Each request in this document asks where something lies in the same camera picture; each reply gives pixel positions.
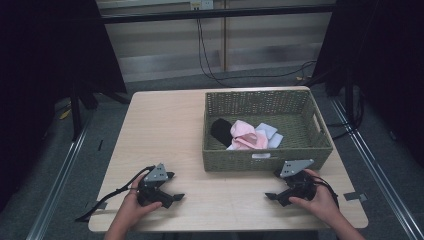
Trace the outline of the green woven basket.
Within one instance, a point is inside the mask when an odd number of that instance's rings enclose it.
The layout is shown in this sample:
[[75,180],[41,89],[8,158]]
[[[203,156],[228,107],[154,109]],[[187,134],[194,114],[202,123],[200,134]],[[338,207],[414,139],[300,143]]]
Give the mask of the green woven basket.
[[[228,123],[225,134],[242,120],[254,127],[268,124],[283,139],[270,150],[230,150],[218,140],[219,119]],[[309,89],[205,94],[202,154],[207,171],[271,171],[286,160],[304,159],[312,159],[312,167],[319,169],[332,151],[331,137]]]

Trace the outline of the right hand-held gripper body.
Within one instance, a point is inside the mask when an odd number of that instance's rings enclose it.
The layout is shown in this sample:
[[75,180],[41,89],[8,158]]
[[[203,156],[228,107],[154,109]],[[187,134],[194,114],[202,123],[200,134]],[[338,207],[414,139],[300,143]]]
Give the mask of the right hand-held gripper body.
[[315,196],[314,183],[312,177],[304,170],[314,163],[313,159],[307,160],[286,160],[281,168],[281,178],[288,189],[277,194],[277,200],[283,207],[291,204],[290,197],[298,197],[312,200]]

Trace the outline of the black metal stand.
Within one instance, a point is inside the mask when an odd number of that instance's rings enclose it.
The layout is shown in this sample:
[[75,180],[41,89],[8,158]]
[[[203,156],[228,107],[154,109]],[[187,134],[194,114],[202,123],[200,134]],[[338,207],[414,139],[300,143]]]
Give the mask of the black metal stand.
[[96,109],[98,106],[98,101],[94,96],[95,93],[101,93],[102,95],[105,95],[121,104],[130,103],[128,98],[118,95],[116,92],[113,92],[106,86],[102,86],[93,82],[73,82],[70,90],[70,104],[73,121],[73,141],[75,141],[80,136],[83,130],[80,104],[83,104],[84,107],[88,110]]
[[363,119],[363,99],[361,95],[355,96],[353,67],[347,65],[345,67],[346,79],[344,84],[345,95],[345,113],[347,117],[347,125],[350,127],[349,132],[358,129]]

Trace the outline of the metal floor rail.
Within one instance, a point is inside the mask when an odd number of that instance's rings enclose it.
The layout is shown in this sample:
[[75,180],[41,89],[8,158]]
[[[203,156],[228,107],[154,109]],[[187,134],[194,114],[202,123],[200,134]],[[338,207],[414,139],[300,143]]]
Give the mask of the metal floor rail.
[[59,170],[59,173],[50,189],[44,204],[37,214],[37,217],[26,237],[26,240],[43,240],[49,224],[52,220],[55,210],[57,209],[60,197],[63,193],[65,184],[70,176],[73,169],[73,165],[80,153],[80,149],[85,141],[87,129],[91,124],[91,118],[89,118],[84,124],[82,129],[79,131],[75,140],[69,148],[69,151],[64,159],[64,162]]
[[396,216],[408,238],[410,240],[424,240],[424,231],[422,231],[418,226],[418,222],[416,221],[415,217],[405,205],[399,194],[396,192],[395,188],[389,181],[387,175],[384,173],[383,169],[379,165],[377,159],[367,145],[366,141],[363,139],[360,132],[352,127],[348,122],[347,110],[343,107],[342,103],[338,99],[332,98],[331,103],[342,122],[342,126],[349,134],[352,142],[361,155],[361,158],[365,162],[369,172],[373,176],[379,189],[382,191],[383,196],[388,202],[392,212]]

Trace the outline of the white wall socket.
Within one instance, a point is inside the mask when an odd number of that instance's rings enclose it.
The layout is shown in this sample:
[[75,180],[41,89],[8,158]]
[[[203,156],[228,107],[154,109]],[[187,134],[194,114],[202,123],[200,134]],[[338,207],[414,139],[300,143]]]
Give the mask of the white wall socket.
[[214,1],[213,0],[191,0],[190,8],[192,10],[213,10]]

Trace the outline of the black horizontal bar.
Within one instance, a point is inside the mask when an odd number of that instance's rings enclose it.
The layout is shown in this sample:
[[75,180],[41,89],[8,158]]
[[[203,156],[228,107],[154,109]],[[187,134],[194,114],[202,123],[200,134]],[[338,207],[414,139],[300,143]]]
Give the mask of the black horizontal bar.
[[106,15],[98,19],[102,24],[120,24],[137,22],[157,22],[191,19],[211,19],[227,17],[250,17],[268,15],[327,13],[336,9],[335,4],[298,5],[263,8],[236,8],[216,10],[190,10],[180,12],[151,13],[151,14],[122,14]]

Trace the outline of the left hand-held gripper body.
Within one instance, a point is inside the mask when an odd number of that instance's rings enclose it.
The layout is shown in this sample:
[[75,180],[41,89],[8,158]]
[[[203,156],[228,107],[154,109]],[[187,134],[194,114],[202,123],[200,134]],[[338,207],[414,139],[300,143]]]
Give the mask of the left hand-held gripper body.
[[163,207],[169,208],[174,202],[173,196],[160,189],[168,180],[170,179],[167,178],[167,171],[163,163],[150,167],[149,172],[138,184],[138,203],[145,205],[147,203],[161,202]]

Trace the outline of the black sock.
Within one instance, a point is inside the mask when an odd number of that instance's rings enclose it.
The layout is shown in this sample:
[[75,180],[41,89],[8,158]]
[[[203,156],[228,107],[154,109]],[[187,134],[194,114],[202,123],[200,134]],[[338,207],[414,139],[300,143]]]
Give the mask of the black sock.
[[231,127],[232,124],[230,122],[219,118],[212,123],[210,133],[225,147],[229,147],[232,144]]

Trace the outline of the pale blue cloth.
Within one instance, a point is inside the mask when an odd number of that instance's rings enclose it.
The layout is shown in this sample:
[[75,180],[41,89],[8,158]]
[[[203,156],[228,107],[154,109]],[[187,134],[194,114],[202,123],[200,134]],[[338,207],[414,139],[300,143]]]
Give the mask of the pale blue cloth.
[[277,128],[265,123],[260,123],[255,130],[266,135],[270,149],[278,148],[284,139],[284,136],[278,132]]

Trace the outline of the person's left hand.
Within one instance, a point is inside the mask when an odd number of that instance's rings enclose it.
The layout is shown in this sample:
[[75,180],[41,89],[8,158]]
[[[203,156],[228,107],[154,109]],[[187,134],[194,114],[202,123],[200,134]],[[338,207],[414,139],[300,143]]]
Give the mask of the person's left hand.
[[153,202],[146,206],[141,206],[138,203],[137,187],[142,178],[143,175],[140,175],[132,182],[130,190],[124,197],[115,216],[114,224],[121,232],[127,232],[131,227],[137,224],[142,217],[162,206],[161,202]]

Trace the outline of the person's right hand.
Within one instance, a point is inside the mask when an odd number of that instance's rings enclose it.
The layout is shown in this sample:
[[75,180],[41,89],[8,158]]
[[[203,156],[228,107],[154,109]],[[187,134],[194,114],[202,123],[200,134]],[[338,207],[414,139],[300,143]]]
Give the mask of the person's right hand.
[[312,200],[305,200],[298,197],[290,197],[289,201],[292,204],[306,209],[325,224],[334,228],[337,221],[340,219],[341,213],[333,200],[332,194],[329,192],[328,188],[322,184],[322,180],[320,180],[320,176],[316,172],[310,169],[305,169],[304,172],[308,173],[318,182],[314,198]]

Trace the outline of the black curtain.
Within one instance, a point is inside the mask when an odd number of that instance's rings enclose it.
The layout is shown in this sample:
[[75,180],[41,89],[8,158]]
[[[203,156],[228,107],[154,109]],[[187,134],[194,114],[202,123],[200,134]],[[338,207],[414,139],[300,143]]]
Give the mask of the black curtain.
[[335,0],[313,76],[350,78],[424,167],[424,0]]
[[34,166],[54,106],[126,86],[96,0],[0,0],[0,212]]

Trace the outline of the pink cloth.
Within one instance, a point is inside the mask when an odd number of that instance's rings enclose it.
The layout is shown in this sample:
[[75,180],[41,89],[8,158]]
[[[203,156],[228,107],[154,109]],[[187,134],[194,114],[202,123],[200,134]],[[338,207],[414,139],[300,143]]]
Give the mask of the pink cloth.
[[237,120],[230,129],[232,136],[228,150],[262,150],[268,148],[268,138],[263,130]]

